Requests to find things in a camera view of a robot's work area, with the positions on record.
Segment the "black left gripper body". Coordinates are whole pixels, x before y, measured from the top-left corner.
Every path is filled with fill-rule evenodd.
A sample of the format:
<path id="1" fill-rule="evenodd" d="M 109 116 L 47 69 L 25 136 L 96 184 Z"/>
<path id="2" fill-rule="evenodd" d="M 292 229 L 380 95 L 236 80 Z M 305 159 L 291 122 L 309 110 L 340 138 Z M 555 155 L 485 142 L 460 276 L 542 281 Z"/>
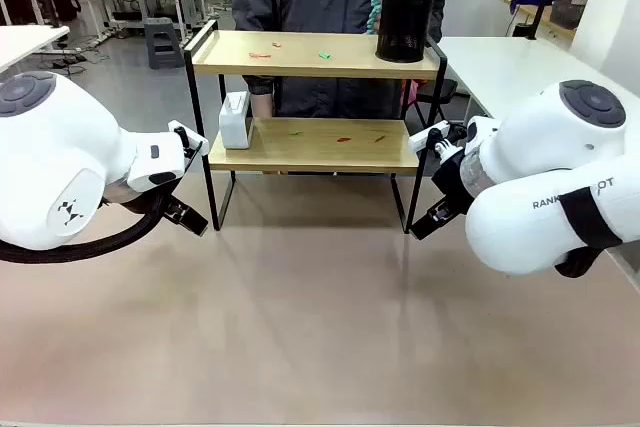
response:
<path id="1" fill-rule="evenodd" d="M 112 183 L 104 190 L 104 202 L 119 204 L 137 215 L 161 215 L 167 199 L 167 188 L 155 186 L 145 192 L 137 192 L 126 182 Z"/>

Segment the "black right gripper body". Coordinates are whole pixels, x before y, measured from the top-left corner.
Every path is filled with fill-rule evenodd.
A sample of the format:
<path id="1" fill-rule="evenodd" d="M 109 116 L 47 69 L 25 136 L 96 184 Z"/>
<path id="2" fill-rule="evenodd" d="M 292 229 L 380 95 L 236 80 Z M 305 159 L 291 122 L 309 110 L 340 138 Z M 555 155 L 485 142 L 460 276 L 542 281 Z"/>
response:
<path id="1" fill-rule="evenodd" d="M 450 221 L 457 215 L 465 215 L 474 200 L 461 178 L 463 159 L 464 152 L 460 150 L 443 161 L 432 177 L 433 183 L 444 195 L 435 205 L 435 218 L 438 221 Z"/>

